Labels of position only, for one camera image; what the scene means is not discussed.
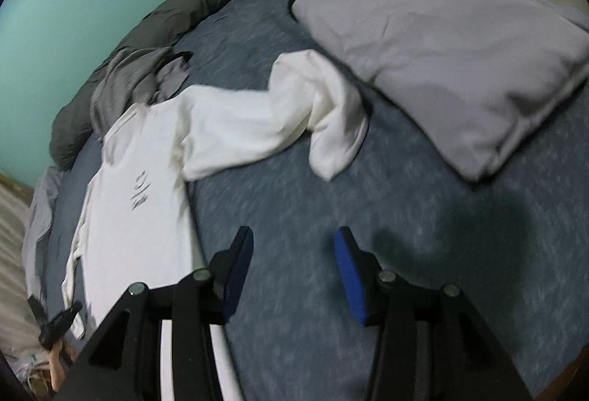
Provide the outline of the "person's left hand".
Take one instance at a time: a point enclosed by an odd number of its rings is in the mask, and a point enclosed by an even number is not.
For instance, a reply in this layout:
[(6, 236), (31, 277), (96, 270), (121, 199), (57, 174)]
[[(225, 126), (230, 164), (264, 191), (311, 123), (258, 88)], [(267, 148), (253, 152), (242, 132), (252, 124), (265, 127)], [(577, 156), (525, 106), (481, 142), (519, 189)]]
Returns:
[(57, 393), (63, 385), (68, 370), (77, 359), (74, 346), (64, 338), (58, 339), (49, 351), (49, 371), (52, 390)]

